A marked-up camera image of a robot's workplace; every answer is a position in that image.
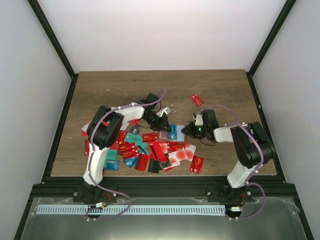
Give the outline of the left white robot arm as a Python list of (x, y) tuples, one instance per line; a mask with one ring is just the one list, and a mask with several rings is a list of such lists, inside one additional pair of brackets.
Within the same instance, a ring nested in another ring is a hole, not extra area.
[(137, 102), (127, 105), (109, 107), (102, 105), (97, 110), (86, 130), (89, 140), (89, 155), (84, 182), (89, 185), (84, 195), (89, 201), (97, 202), (102, 196), (102, 189), (97, 186), (103, 179), (103, 168), (107, 152), (116, 142), (121, 130), (126, 129), (131, 121), (143, 119), (153, 131), (171, 132), (168, 122), (168, 107), (157, 112), (154, 108), (164, 98), (149, 93), (148, 96)]

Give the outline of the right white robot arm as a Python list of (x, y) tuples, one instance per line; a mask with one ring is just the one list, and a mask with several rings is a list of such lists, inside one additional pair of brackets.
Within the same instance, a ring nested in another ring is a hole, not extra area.
[(222, 188), (223, 198), (229, 202), (240, 196), (240, 188), (276, 155), (276, 149), (267, 132), (258, 121), (229, 123), (219, 126), (213, 109), (193, 114), (193, 121), (181, 132), (193, 139), (207, 139), (213, 143), (233, 143), (238, 162), (227, 175), (228, 185)]

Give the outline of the blue card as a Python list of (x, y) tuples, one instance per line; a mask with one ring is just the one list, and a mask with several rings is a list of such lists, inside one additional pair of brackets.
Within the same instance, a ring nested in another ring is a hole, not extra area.
[(177, 137), (177, 126), (175, 124), (172, 124), (172, 123), (170, 123), (169, 126), (171, 128), (171, 131), (168, 132), (167, 138), (170, 139), (170, 140), (177, 140), (178, 139), (178, 137)]

